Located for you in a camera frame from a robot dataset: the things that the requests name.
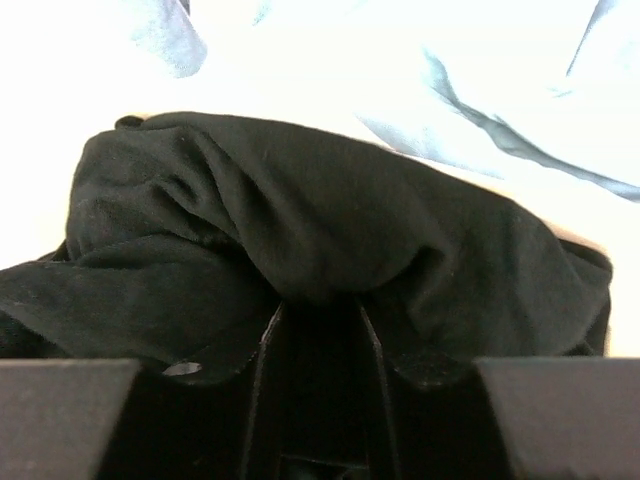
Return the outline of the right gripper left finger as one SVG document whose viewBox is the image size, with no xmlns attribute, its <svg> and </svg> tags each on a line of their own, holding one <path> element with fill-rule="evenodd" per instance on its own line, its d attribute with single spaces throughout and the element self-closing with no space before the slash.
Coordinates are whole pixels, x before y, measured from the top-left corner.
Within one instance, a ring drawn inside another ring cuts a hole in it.
<svg viewBox="0 0 640 480">
<path fill-rule="evenodd" d="M 152 479 L 275 479 L 285 400 L 285 306 L 259 310 L 168 368 Z"/>
</svg>

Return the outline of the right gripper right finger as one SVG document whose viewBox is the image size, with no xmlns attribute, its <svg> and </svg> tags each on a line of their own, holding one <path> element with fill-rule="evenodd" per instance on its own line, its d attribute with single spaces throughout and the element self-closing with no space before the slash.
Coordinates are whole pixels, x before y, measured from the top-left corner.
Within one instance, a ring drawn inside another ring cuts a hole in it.
<svg viewBox="0 0 640 480">
<path fill-rule="evenodd" d="M 460 479 L 471 366 L 420 340 L 400 313 L 357 301 L 356 360 L 374 479 Z"/>
</svg>

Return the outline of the black t shirt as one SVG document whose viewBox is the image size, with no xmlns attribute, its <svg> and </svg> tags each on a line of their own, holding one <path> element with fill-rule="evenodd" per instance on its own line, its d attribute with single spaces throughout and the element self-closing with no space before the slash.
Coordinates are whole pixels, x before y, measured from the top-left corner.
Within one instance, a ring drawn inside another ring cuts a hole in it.
<svg viewBox="0 0 640 480">
<path fill-rule="evenodd" d="M 1 354 L 165 368 L 280 301 L 363 294 L 456 359 L 602 349 L 612 268 L 516 203 L 302 126 L 174 113 L 89 139 L 66 237 L 1 273 Z"/>
</svg>

